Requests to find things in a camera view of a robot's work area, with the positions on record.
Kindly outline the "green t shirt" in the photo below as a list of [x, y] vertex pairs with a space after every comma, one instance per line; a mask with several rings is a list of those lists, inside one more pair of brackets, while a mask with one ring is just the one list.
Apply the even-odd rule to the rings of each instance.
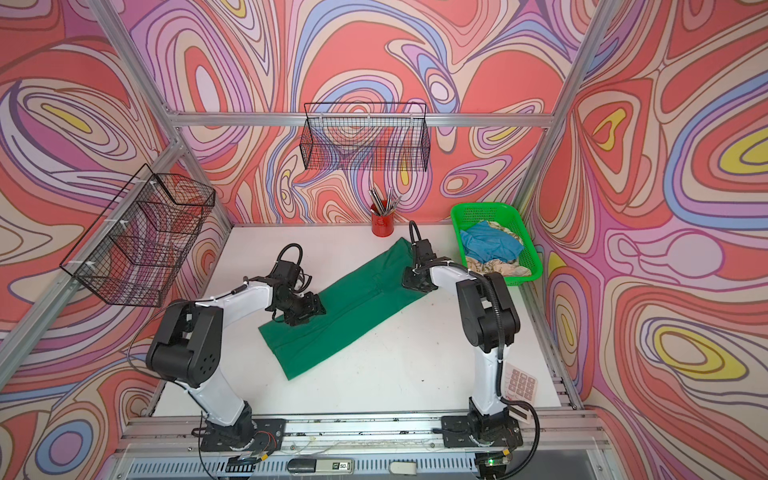
[[400, 238], [319, 293], [324, 315], [299, 326], [289, 326], [283, 318], [260, 326], [286, 378], [308, 372], [422, 298], [422, 293], [401, 285], [412, 263], [410, 243]]

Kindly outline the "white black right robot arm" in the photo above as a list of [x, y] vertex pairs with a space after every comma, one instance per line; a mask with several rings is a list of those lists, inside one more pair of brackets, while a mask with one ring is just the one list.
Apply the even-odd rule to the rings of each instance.
[[474, 386], [468, 412], [441, 418], [438, 432], [447, 448], [523, 445], [520, 422], [534, 418], [526, 400], [509, 400], [502, 388], [506, 348], [521, 328], [520, 316], [506, 281], [499, 273], [481, 274], [439, 257], [415, 221], [409, 225], [413, 263], [404, 270], [402, 286], [430, 293], [456, 295], [462, 330], [475, 348]]

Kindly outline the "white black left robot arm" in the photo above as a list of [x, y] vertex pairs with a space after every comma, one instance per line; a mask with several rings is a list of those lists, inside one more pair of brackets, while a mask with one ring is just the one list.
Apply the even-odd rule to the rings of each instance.
[[235, 393], [220, 368], [225, 328], [259, 311], [288, 327], [326, 313], [320, 297], [308, 290], [312, 277], [304, 272], [302, 260], [302, 246], [290, 243], [267, 275], [245, 277], [218, 296], [174, 301], [163, 313], [145, 364], [197, 404], [202, 425], [193, 435], [213, 451], [253, 449], [260, 435], [251, 406]]

